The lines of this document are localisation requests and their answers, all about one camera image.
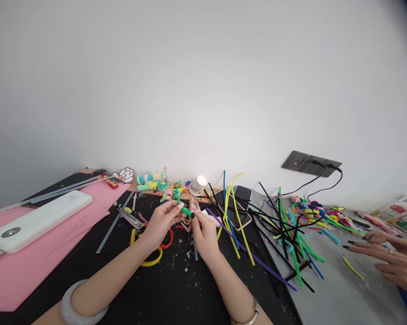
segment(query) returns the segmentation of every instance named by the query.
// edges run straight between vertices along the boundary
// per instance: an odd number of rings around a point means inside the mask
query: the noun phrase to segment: hand
[[[399,252],[407,256],[407,239],[392,236],[386,232],[372,230],[365,239],[372,244],[382,244],[388,241]]]
[[[153,251],[160,246],[169,228],[185,219],[185,214],[181,212],[182,207],[184,207],[183,202],[178,204],[178,201],[172,200],[155,209],[141,237],[150,243]]]
[[[407,291],[407,256],[395,252],[378,244],[355,242],[349,251],[369,255],[388,262],[388,264],[375,264],[378,271],[387,281],[400,286]]]
[[[202,212],[195,212],[192,219],[193,239],[199,255],[205,263],[211,263],[220,254],[217,242],[216,225]]]

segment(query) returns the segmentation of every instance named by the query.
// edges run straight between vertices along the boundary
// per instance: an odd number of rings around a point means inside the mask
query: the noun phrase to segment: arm
[[[214,223],[201,212],[195,215],[192,224],[196,248],[216,280],[231,318],[247,323],[255,314],[253,296],[220,252]],[[272,324],[263,309],[258,308],[259,314],[253,325]]]
[[[74,291],[71,296],[74,311],[82,316],[93,316],[110,304],[140,264],[160,246],[168,229],[184,220],[184,214],[180,214],[183,206],[184,203],[168,201],[156,208],[143,235]],[[65,324],[60,315],[60,302],[34,324]]]

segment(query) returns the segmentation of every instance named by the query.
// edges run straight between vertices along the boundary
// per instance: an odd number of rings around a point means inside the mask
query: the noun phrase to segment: red ring
[[[173,231],[172,231],[172,228],[169,228],[169,235],[171,236],[171,239],[170,239],[169,243],[168,243],[167,245],[165,245],[165,244],[163,244],[163,243],[160,244],[160,247],[161,247],[162,249],[168,249],[168,248],[172,245],[172,242],[173,242]]]

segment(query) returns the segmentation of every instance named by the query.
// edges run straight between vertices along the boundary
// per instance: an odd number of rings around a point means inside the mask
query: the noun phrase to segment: power cord
[[[292,194],[297,192],[298,190],[301,190],[304,186],[309,185],[311,182],[314,182],[315,180],[317,180],[318,178],[320,178],[326,171],[327,171],[327,166],[325,166],[324,164],[320,163],[319,161],[317,161],[316,159],[314,161],[312,161],[312,164],[314,165],[318,165],[321,166],[322,168],[324,168],[324,170],[322,171],[322,173],[320,173],[317,177],[315,177],[313,180],[311,180],[310,182],[307,182],[303,185],[301,185],[299,188],[297,188],[295,191],[289,192],[289,193],[285,193],[282,194],[282,196],[288,195],[288,194]]]
[[[332,169],[337,170],[337,171],[340,173],[340,178],[339,178],[339,180],[338,180],[338,181],[336,182],[336,184],[334,184],[332,187],[329,187],[329,188],[326,188],[326,189],[322,189],[322,190],[316,191],[315,193],[309,194],[309,195],[307,196],[307,200],[308,200],[309,202],[310,202],[309,197],[311,197],[312,195],[314,195],[314,194],[316,194],[316,193],[319,193],[320,191],[330,190],[330,189],[334,188],[334,187],[335,187],[337,184],[339,184],[340,181],[342,180],[342,177],[343,177],[342,169],[340,169],[340,168],[337,167],[337,166],[334,166],[333,164],[329,164],[329,165],[327,166],[327,168],[332,168]]]

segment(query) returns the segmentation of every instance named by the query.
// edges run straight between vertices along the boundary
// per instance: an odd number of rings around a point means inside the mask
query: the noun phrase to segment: white wall
[[[393,1],[0,1],[0,208],[84,166],[407,193],[407,14]],[[334,173],[300,194],[332,185]]]

